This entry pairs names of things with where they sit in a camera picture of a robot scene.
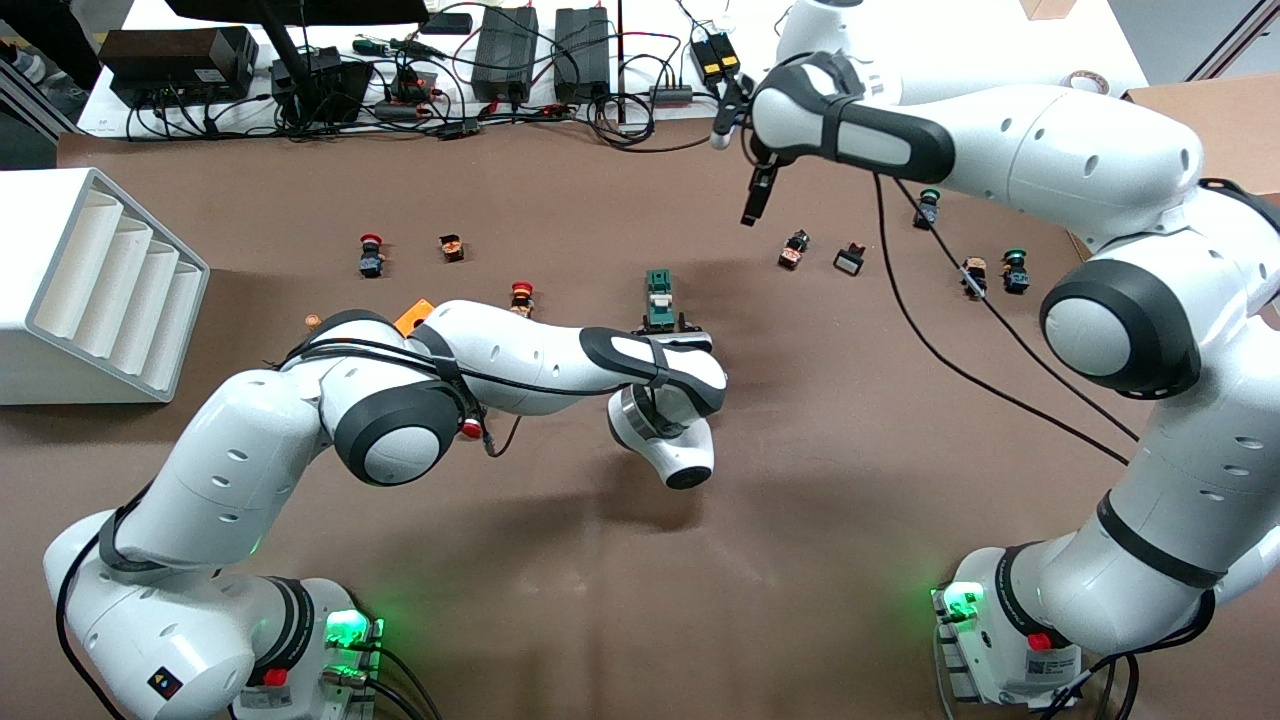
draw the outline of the cardboard box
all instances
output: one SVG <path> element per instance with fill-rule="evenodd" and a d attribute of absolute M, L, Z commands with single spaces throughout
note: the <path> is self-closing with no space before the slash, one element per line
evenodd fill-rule
<path fill-rule="evenodd" d="M 1280 73 L 1130 90 L 1125 97 L 1189 126 L 1204 143 L 1204 177 L 1235 181 L 1280 204 Z"/>
<path fill-rule="evenodd" d="M 1071 13 L 1075 0 L 1021 0 L 1027 18 L 1032 20 L 1060 20 Z"/>

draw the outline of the red emergency button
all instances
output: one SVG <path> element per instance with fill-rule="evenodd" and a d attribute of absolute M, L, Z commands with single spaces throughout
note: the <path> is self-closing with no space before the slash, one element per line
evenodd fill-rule
<path fill-rule="evenodd" d="M 1044 633 L 1032 633 L 1027 635 L 1027 646 L 1036 652 L 1044 652 L 1046 650 L 1053 650 L 1053 641 Z"/>
<path fill-rule="evenodd" d="M 462 421 L 462 434 L 471 439 L 480 439 L 484 433 L 480 430 L 480 420 L 467 418 Z"/>
<path fill-rule="evenodd" d="M 269 688 L 283 688 L 289 682 L 289 671 L 284 667 L 271 667 L 262 673 L 262 684 Z"/>

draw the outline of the brown table surface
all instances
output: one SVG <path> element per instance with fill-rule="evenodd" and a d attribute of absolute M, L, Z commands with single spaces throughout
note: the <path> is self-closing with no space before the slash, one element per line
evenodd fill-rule
<path fill-rule="evenodd" d="M 701 132 L 664 124 L 653 143 Z M 645 270 L 667 266 L 730 374 L 716 475 L 691 492 L 664 489 L 612 442 L 602 400 L 531 419 L 500 460 L 461 443 L 402 488 L 364 486 L 332 454 L 312 465 L 236 570 L 352 588 L 451 720 L 941 719 L 928 588 L 974 548 L 1075 529 L 1120 477 L 924 351 L 890 293 L 869 177 L 851 168 L 783 170 L 749 229 L 737 149 L 627 155 L 563 127 L 460 142 L 68 137 L 61 161 L 104 169 L 215 270 L 170 405 L 0 411 L 0 717 L 105 716 L 59 653 L 45 547 L 127 500 L 218 383 L 280 357 L 308 313 L 396 316 L 419 297 L 506 306 L 526 279 L 540 320 L 631 329 Z M 895 266 L 929 337 L 1128 455 L 963 297 L 896 190 L 888 206 Z M 801 227 L 815 245 L 788 273 L 774 259 Z M 991 297 L 1047 355 L 1036 315 L 1079 261 L 1068 236 L 952 195 L 940 227 L 991 264 L 1029 250 L 1032 291 Z M 387 240 L 381 279 L 356 270 L 365 232 Z M 466 241 L 465 263 L 442 261 L 445 233 Z M 858 278 L 831 266 L 850 241 L 870 246 Z M 1147 406 L 1088 392 L 1140 425 Z M 494 424 L 503 434 L 508 420 Z M 1134 717 L 1275 717 L 1277 600 L 1272 579 L 1194 646 L 1143 659 Z"/>

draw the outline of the sneaker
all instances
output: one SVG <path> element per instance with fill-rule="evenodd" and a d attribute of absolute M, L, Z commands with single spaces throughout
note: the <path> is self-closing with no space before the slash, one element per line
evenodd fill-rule
<path fill-rule="evenodd" d="M 45 97 L 59 113 L 73 118 L 88 102 L 88 94 L 77 87 L 70 76 L 64 73 L 59 76 L 61 77 L 56 77 L 45 87 Z"/>
<path fill-rule="evenodd" d="M 40 85 L 40 81 L 45 79 L 45 61 L 40 55 L 32 55 L 22 50 L 15 50 L 15 53 L 18 54 L 18 59 L 13 61 L 13 69 L 22 73 L 32 85 Z"/>

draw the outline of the glowing green led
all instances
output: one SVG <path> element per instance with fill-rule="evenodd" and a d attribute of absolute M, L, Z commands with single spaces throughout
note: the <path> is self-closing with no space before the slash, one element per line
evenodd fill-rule
<path fill-rule="evenodd" d="M 951 583 L 942 591 L 942 602 L 951 612 L 951 620 L 963 623 L 978 616 L 978 602 L 982 601 L 979 583 Z"/>
<path fill-rule="evenodd" d="M 369 619 L 356 610 L 330 612 L 325 620 L 325 642 L 338 647 L 351 647 L 369 637 Z"/>

